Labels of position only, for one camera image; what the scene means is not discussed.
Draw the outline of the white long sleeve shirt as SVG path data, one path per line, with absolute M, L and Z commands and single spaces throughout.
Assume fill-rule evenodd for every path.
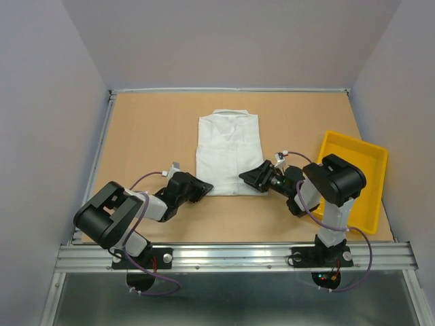
M 198 119 L 196 177 L 213 185 L 209 196 L 262 196 L 239 175 L 263 162 L 256 114 L 217 109 Z

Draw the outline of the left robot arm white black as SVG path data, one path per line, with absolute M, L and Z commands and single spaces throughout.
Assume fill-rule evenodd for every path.
M 180 171 L 155 194 L 135 192 L 110 181 L 79 209 L 73 224 L 101 248 L 126 251 L 128 260 L 142 268 L 151 261 L 150 241 L 132 229 L 133 220 L 165 223 L 181 205 L 199 202 L 212 189 L 212 184 Z

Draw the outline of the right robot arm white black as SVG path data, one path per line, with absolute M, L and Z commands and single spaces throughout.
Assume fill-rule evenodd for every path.
M 282 151 L 273 164 L 265 160 L 258 167 L 239 174 L 261 193 L 270 189 L 285 196 L 289 211 L 308 215 L 320 229 L 313 247 L 314 260 L 328 265 L 345 246 L 348 219 L 355 200 L 366 187 L 364 173 L 348 161 L 330 154 L 314 163 L 304 154 Z

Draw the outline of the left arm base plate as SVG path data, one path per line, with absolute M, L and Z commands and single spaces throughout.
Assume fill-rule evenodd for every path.
M 171 270 L 173 249 L 149 245 L 137 257 L 126 257 L 119 249 L 109 249 L 111 269 L 126 272 L 126 285 L 131 293 L 143 296 L 162 296 L 176 292 L 178 282 L 161 272 Z

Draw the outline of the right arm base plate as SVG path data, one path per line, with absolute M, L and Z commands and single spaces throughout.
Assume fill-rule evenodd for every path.
M 296 269 L 310 269 L 313 282 L 321 289 L 338 290 L 341 269 L 353 267 L 348 246 L 338 249 L 321 246 L 293 247 L 286 257 L 287 264 Z

